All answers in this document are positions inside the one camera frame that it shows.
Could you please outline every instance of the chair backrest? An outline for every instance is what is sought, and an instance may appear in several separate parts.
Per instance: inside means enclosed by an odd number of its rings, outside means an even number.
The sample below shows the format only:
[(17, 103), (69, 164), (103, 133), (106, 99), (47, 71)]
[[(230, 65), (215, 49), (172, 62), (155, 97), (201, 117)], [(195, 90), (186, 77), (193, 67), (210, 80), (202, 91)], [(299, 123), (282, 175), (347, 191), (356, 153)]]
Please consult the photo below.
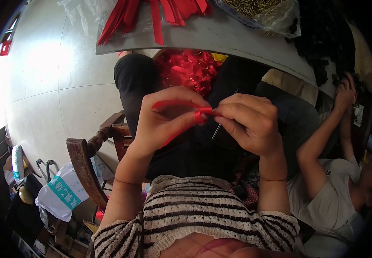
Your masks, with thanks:
[(113, 138), (118, 160), (123, 158), (127, 147), (133, 141), (127, 123), (124, 123), (124, 118), (123, 110), (113, 114), (88, 141), (76, 138), (67, 139), (68, 154), (77, 177), (88, 196), (101, 210), (106, 209), (108, 198), (98, 183), (90, 158), (96, 155), (103, 142), (109, 138)]

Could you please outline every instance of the pile of red ribbons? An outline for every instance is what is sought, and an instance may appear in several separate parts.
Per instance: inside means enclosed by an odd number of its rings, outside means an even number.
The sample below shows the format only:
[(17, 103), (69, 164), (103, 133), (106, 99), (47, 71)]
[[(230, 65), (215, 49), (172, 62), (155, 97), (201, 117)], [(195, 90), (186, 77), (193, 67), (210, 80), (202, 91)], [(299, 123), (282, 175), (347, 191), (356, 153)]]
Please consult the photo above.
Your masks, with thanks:
[[(160, 45), (163, 45), (163, 34), (158, 2), (163, 7), (166, 21), (172, 25), (185, 26), (184, 20), (192, 14), (210, 15), (212, 13), (212, 7), (207, 0), (146, 0), (145, 2), (150, 2), (155, 42)], [(131, 32), (136, 27), (139, 3), (140, 0), (118, 0), (97, 45), (107, 43), (118, 28), (122, 28), (121, 33)]]
[(221, 62), (200, 50), (167, 49), (155, 59), (165, 87), (185, 86), (206, 96)]

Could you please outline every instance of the knit sweater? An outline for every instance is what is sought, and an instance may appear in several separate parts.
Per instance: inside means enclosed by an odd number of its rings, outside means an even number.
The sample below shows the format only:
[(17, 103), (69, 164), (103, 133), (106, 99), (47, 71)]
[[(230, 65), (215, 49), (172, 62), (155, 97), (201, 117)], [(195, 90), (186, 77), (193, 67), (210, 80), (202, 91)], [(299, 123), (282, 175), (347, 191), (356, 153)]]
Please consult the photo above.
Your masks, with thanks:
[(97, 258), (157, 258), (175, 240), (195, 232), (291, 252), (299, 225), (282, 212), (248, 210), (225, 180), (162, 175), (153, 180), (135, 219), (101, 227), (91, 239)]

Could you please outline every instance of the red ribbon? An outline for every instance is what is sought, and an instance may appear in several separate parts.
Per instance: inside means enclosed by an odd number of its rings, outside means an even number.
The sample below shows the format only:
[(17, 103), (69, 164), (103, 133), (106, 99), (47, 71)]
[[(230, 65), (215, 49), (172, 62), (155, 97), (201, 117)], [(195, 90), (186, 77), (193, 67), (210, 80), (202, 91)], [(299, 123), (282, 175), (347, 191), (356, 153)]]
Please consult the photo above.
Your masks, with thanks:
[[(97, 45), (109, 41), (112, 34), (120, 27), (121, 33), (128, 33), (136, 27), (138, 18), (138, 5), (140, 0), (118, 0), (116, 6), (107, 19), (106, 25), (98, 39)], [(158, 2), (161, 2), (166, 21), (172, 25), (185, 26), (182, 18), (188, 19), (193, 14), (211, 14), (212, 6), (207, 0), (144, 0), (151, 5), (153, 33), (155, 42), (163, 45), (162, 24)]]
[(185, 86), (203, 97), (210, 92), (221, 65), (210, 53), (191, 49), (167, 49), (155, 64), (165, 87)]
[(184, 101), (184, 100), (162, 100), (162, 101), (157, 101), (153, 106), (152, 108), (153, 109), (160, 109), (160, 108), (163, 108), (163, 107), (167, 107), (167, 106), (175, 106), (175, 105), (181, 105), (181, 106), (190, 106), (190, 107), (194, 107), (194, 108), (197, 108), (198, 110), (195, 112), (194, 114), (194, 117), (195, 117), (195, 120), (193, 123), (190, 123), (188, 125), (186, 125), (185, 127), (183, 127), (181, 130), (179, 130), (178, 132), (174, 133), (173, 135), (171, 135), (169, 137), (169, 139), (162, 145), (162, 147), (166, 146), (169, 144), (169, 142), (171, 142), (174, 138), (176, 138), (179, 134), (183, 133), (184, 131), (186, 131), (187, 129), (191, 128), (192, 126), (195, 126), (197, 124), (204, 124), (207, 122), (207, 120), (204, 120), (202, 115), (205, 114), (205, 115), (209, 115), (209, 116), (220, 116), (218, 114), (215, 114), (212, 110), (212, 107), (211, 106), (199, 106), (193, 102), (189, 102), (189, 101)]

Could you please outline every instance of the gray table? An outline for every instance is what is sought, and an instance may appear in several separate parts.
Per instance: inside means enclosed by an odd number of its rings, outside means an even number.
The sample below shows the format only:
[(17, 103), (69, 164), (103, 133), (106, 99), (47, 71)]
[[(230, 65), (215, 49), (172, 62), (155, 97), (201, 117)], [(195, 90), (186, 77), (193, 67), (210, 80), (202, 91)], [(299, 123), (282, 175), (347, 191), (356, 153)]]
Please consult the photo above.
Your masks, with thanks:
[[(192, 48), (226, 55), (236, 55), (255, 60), (317, 86), (312, 67), (297, 54), (294, 44), (287, 44), (280, 36), (265, 36), (260, 30), (246, 27), (217, 7), (211, 16), (191, 16), (186, 26), (173, 26), (164, 19), (160, 6), (164, 46), (155, 43), (151, 9), (141, 3), (136, 29), (129, 34), (115, 34), (108, 44), (97, 46), (96, 54), (107, 54), (130, 49)], [(331, 74), (335, 64), (326, 66), (327, 82), (318, 87), (330, 97), (335, 97)]]

